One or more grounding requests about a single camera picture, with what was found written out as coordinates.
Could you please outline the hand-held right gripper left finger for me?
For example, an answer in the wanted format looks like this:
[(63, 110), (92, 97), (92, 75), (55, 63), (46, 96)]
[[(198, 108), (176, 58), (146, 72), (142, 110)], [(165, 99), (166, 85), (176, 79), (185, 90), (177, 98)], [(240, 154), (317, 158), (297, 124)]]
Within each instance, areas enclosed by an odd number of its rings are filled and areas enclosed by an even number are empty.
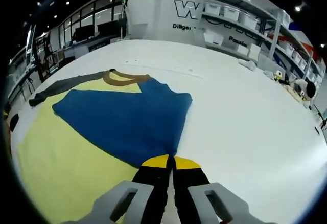
[(122, 181), (95, 200), (91, 211), (68, 223), (161, 223), (171, 172), (169, 155), (142, 163), (133, 180)]

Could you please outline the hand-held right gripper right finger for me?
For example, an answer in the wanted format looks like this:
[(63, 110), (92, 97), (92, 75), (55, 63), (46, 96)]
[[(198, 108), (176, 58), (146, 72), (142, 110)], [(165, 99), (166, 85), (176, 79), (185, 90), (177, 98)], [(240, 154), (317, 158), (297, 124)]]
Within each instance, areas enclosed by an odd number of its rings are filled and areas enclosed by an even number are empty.
[(211, 183), (196, 162), (174, 157), (174, 201), (181, 223), (258, 223), (246, 201)]

